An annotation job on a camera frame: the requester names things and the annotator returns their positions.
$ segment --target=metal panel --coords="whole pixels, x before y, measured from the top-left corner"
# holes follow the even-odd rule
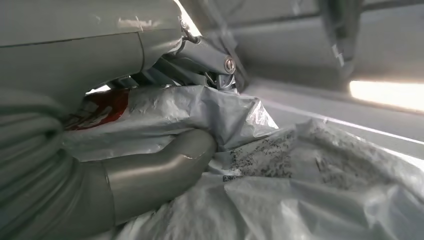
[[[354,77],[423,81],[423,13],[424,4],[364,12]]]

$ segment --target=folded plastic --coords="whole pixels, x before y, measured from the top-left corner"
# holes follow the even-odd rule
[[[195,187],[116,240],[424,238],[424,173],[377,145],[321,121],[276,129],[258,99],[201,86],[128,96],[117,121],[66,133],[77,158],[155,152],[192,128],[219,152]]]

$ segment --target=plastic sheet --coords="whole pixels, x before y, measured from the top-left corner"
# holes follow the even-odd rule
[[[128,96],[117,120],[66,134],[75,156],[133,154],[131,143],[157,151],[191,128],[214,134],[219,152],[195,187],[128,222],[117,240],[424,238],[424,173],[372,143],[319,121],[276,130],[257,99],[201,86]],[[70,122],[113,115],[93,109],[102,114]]]
[[[257,98],[204,86],[94,93],[66,125],[64,146],[80,161],[158,152],[194,128],[210,132],[222,152],[278,128]]]

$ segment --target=silver surface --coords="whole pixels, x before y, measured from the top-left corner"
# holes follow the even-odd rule
[[[0,46],[174,29],[172,0],[32,0],[0,2]]]

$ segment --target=plastic bag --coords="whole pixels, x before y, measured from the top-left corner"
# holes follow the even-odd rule
[[[372,143],[320,121],[276,129],[257,99],[202,86],[128,96],[114,121],[97,125],[113,115],[106,107],[71,120],[97,125],[65,135],[77,158],[155,152],[191,128],[211,132],[219,149],[195,187],[117,240],[424,238],[423,172]]]

